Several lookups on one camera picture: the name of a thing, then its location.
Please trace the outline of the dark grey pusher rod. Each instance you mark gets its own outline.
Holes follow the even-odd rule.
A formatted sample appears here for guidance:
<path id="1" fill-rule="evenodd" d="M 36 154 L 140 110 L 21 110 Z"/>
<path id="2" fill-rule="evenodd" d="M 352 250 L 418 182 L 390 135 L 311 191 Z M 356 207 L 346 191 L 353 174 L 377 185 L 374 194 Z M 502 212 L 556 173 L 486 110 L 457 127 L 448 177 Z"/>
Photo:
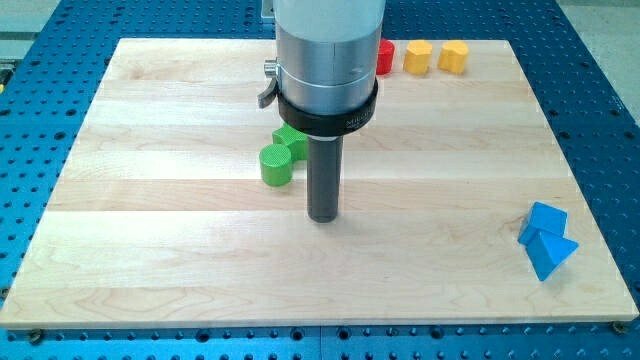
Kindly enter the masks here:
<path id="1" fill-rule="evenodd" d="M 343 138 L 308 138 L 307 213 L 318 223 L 338 215 Z"/>

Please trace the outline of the black clamp ring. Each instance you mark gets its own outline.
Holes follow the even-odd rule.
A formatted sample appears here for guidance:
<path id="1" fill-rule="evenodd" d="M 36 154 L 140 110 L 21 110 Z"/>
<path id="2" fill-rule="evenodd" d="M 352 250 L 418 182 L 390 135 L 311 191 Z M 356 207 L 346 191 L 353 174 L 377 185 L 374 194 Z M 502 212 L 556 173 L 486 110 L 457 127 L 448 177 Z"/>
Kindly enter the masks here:
<path id="1" fill-rule="evenodd" d="M 364 127 L 375 112 L 378 95 L 378 80 L 367 100 L 357 109 L 333 115 L 319 115 L 305 112 L 292 105 L 278 90 L 279 115 L 294 129 L 311 136 L 338 137 L 350 134 Z"/>

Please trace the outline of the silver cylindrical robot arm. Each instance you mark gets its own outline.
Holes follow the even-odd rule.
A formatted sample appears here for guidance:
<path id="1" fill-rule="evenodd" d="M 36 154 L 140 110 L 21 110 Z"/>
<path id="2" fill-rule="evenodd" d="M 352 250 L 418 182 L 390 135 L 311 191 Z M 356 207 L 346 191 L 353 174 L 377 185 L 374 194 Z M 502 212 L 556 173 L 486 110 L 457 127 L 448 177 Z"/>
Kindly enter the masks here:
<path id="1" fill-rule="evenodd" d="M 261 108 L 308 138 L 307 213 L 319 223 L 338 215 L 344 136 L 373 117 L 385 0 L 278 0 L 276 56 Z"/>

